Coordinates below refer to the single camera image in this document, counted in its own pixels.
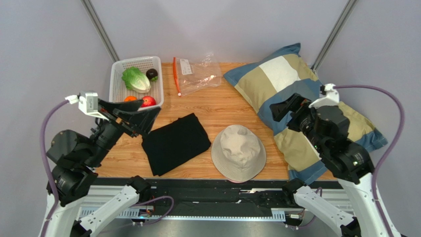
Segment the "fake orange fruit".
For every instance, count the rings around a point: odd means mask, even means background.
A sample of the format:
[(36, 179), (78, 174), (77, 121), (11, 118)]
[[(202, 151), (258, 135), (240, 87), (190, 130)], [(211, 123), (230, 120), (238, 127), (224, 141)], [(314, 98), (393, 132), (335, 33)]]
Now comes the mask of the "fake orange fruit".
[(135, 96), (128, 96), (124, 99), (124, 102), (135, 101), (137, 98)]

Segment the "fake red apple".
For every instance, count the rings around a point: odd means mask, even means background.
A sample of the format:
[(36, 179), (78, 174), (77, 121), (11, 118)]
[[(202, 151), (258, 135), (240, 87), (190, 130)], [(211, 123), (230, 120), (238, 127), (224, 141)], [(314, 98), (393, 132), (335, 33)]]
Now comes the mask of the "fake red apple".
[(143, 104), (142, 108), (155, 106), (157, 104), (156, 100), (152, 96), (144, 96), (142, 99)]

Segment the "fake pale cabbage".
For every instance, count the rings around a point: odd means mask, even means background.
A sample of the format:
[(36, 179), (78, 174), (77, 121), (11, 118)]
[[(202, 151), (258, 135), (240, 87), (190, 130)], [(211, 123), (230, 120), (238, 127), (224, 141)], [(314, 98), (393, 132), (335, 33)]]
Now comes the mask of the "fake pale cabbage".
[(122, 80), (128, 90), (148, 93), (151, 89), (149, 79), (137, 67), (130, 67), (124, 70)]

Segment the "fake dark purple eggplant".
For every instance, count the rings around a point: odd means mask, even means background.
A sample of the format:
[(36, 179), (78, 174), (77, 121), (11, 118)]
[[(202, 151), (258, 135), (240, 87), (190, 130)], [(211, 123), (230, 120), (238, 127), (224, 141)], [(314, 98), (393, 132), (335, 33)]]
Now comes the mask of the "fake dark purple eggplant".
[(157, 81), (159, 78), (159, 73), (156, 69), (149, 69), (146, 72), (146, 77), (149, 79), (149, 81)]

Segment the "clear orange zip top bag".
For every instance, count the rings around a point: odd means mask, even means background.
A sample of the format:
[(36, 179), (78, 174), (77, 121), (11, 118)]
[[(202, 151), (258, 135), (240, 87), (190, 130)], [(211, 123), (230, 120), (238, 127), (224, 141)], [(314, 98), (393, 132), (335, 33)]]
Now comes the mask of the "clear orange zip top bag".
[(222, 72), (213, 53), (194, 59), (174, 57), (172, 70), (179, 97), (200, 89), (218, 87), (222, 80)]

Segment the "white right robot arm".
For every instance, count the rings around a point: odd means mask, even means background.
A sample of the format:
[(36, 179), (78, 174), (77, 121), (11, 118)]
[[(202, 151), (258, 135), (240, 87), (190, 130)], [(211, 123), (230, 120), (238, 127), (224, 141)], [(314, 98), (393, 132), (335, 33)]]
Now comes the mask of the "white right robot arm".
[(337, 178), (346, 192), (353, 214), (326, 201), (299, 179), (283, 186), (285, 195), (323, 221), (340, 237), (398, 237), (386, 211), (381, 210), (374, 180), (374, 165), (361, 145), (348, 139), (350, 121), (338, 106), (339, 94), (328, 92), (309, 101), (293, 94), (281, 103), (272, 104), (273, 119), (292, 117), (288, 128), (301, 132), (317, 151), (322, 163)]

